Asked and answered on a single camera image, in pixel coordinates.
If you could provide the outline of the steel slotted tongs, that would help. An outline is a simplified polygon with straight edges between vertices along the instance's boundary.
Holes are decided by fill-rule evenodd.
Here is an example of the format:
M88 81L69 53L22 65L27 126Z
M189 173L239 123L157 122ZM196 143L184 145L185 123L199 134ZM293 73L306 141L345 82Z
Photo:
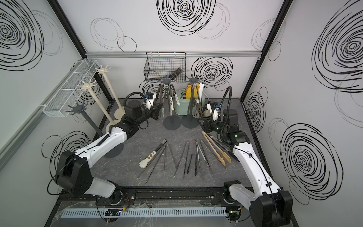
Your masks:
M174 88L172 84L167 85L166 88L166 92L167 92L167 98L168 98L168 106L169 106L169 113L170 116L173 116L173 111L175 110L175 105L174 105Z

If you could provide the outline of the plain steel serving tongs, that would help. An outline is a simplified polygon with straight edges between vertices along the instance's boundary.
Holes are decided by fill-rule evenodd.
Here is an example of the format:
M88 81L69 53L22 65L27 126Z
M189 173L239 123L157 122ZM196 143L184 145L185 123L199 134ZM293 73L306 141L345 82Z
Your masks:
M194 84L192 84L192 96L190 98L190 102L189 102L189 107L188 107L188 112L187 112L187 116L188 119L191 120L193 117L193 110L192 110L192 106L195 106L197 104L198 99L194 98Z

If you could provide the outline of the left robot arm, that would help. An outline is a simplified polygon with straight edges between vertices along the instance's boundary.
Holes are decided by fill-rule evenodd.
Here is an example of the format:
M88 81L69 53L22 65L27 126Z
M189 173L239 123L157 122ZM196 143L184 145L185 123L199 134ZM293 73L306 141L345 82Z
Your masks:
M160 93L132 92L129 95L140 95L143 106L129 107L124 99L125 115L121 121L93 143L76 150L66 150L60 155L56 173L51 181L77 197L85 194L100 196L112 205L118 204L123 197L119 185L96 178L91 174L91 167L104 155L130 139L140 125L152 118L157 120L163 107Z

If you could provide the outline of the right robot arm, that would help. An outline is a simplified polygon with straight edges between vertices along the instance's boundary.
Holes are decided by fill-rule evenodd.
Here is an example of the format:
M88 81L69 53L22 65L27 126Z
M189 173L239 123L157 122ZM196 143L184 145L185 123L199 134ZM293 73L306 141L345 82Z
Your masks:
M212 109L210 117L202 118L201 123L202 135L211 148L217 147L210 136L210 132L214 131L240 162L252 185L252 190L249 190L239 181L225 183L225 200L236 201L246 208L256 227L288 225L293 214L293 198L271 178L248 136L239 129L238 113L230 107L231 96L232 87L228 87L220 105Z

